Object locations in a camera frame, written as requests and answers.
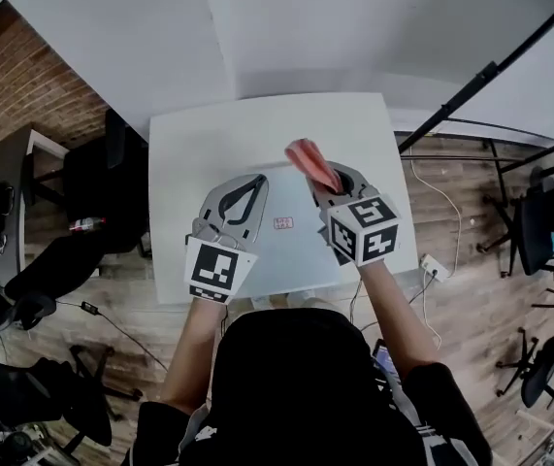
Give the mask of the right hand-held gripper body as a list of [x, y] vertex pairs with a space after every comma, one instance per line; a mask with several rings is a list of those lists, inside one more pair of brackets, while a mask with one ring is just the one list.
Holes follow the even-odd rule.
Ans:
[[323, 223], [318, 234], [338, 262], [364, 266], [382, 260], [397, 244], [401, 216], [387, 195], [339, 196], [335, 207], [318, 207]]

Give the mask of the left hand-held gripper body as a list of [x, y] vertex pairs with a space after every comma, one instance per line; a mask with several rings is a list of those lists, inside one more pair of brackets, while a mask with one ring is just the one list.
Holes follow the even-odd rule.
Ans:
[[195, 218], [185, 240], [184, 282], [192, 297], [229, 304], [258, 260], [232, 235]]

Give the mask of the pink cloth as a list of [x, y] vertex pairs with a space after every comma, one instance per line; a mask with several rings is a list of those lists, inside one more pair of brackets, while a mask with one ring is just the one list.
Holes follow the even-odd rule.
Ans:
[[291, 142], [284, 150], [288, 160], [302, 172], [311, 187], [323, 193], [343, 191], [338, 173], [328, 164], [316, 143], [308, 138]]

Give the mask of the person's right forearm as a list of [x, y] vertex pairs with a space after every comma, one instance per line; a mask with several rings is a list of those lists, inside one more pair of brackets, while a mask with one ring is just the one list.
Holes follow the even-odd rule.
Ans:
[[402, 382], [416, 367], [439, 361], [429, 330], [383, 261], [358, 268], [389, 354]]

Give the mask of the person's left forearm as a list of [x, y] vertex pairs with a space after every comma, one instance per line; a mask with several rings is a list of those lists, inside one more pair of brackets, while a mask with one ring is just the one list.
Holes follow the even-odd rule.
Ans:
[[217, 331], [224, 318], [223, 304], [194, 298], [163, 383], [163, 403], [192, 415], [207, 400]]

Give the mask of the white power strip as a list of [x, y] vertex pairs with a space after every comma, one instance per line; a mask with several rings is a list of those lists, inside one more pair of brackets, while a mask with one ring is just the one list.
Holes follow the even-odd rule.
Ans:
[[449, 272], [432, 255], [426, 253], [420, 260], [421, 269], [440, 283], [449, 278]]

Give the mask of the black office chair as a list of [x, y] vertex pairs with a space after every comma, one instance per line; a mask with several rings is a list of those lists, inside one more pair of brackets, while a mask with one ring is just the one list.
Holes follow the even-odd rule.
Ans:
[[138, 388], [122, 392], [103, 384], [113, 348], [104, 348], [94, 372], [81, 360], [84, 351], [83, 346], [70, 347], [74, 364], [43, 357], [27, 368], [0, 363], [0, 425], [14, 428], [64, 419], [77, 430], [64, 447], [66, 453], [76, 450], [85, 438], [108, 447], [113, 439], [111, 423], [123, 415], [113, 411], [107, 398], [138, 402], [143, 393]]
[[487, 253], [509, 243], [509, 265], [500, 273], [504, 279], [512, 275], [515, 259], [519, 258], [524, 273], [532, 276], [539, 271], [554, 273], [554, 166], [535, 167], [526, 192], [511, 200], [499, 201], [485, 194], [482, 202], [494, 208], [505, 224], [506, 233], [495, 241], [478, 244], [476, 250]]
[[95, 233], [105, 253], [144, 252], [148, 232], [148, 143], [114, 110], [105, 113], [105, 134], [63, 161], [63, 207], [69, 223], [104, 217]]
[[57, 300], [85, 283], [105, 254], [95, 233], [54, 240], [0, 291], [0, 328], [29, 330], [56, 311]]
[[497, 397], [506, 395], [511, 387], [521, 380], [522, 403], [527, 408], [532, 408], [542, 394], [547, 394], [551, 398], [547, 405], [549, 409], [554, 402], [554, 388], [550, 385], [554, 376], [554, 336], [538, 350], [539, 338], [532, 337], [529, 344], [525, 328], [519, 327], [517, 332], [521, 335], [520, 358], [513, 362], [496, 363], [497, 369], [514, 369], [514, 374], [505, 388], [497, 388], [495, 394]]

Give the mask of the red label bottle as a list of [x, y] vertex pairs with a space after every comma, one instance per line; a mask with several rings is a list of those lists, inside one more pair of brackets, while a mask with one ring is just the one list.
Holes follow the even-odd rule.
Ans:
[[69, 223], [72, 233], [87, 233], [102, 229], [107, 223], [104, 217], [84, 217]]

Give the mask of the black smartphone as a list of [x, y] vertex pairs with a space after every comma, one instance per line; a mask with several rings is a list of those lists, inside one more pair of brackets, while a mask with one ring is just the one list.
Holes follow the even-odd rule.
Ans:
[[388, 352], [388, 348], [382, 339], [376, 340], [372, 351], [372, 357], [379, 368], [389, 374], [397, 383], [401, 382], [401, 378]]

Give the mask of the person's black shirt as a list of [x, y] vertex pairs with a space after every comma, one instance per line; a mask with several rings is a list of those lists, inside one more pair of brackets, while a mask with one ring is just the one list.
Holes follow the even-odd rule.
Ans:
[[340, 313], [261, 311], [218, 345], [210, 405], [139, 412], [121, 466], [492, 466], [450, 370], [397, 382]]

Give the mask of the black framed whiteboard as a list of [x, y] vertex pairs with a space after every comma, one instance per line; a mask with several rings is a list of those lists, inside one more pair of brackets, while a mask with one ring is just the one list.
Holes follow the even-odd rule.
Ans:
[[526, 54], [542, 38], [554, 28], [554, 13], [548, 17], [533, 33], [531, 33], [514, 51], [500, 64], [491, 61], [477, 72], [457, 93], [440, 106], [440, 108], [414, 130], [398, 145], [399, 154], [411, 149], [425, 135], [449, 121], [451, 116], [466, 103], [472, 100], [482, 89], [504, 73], [513, 63]]

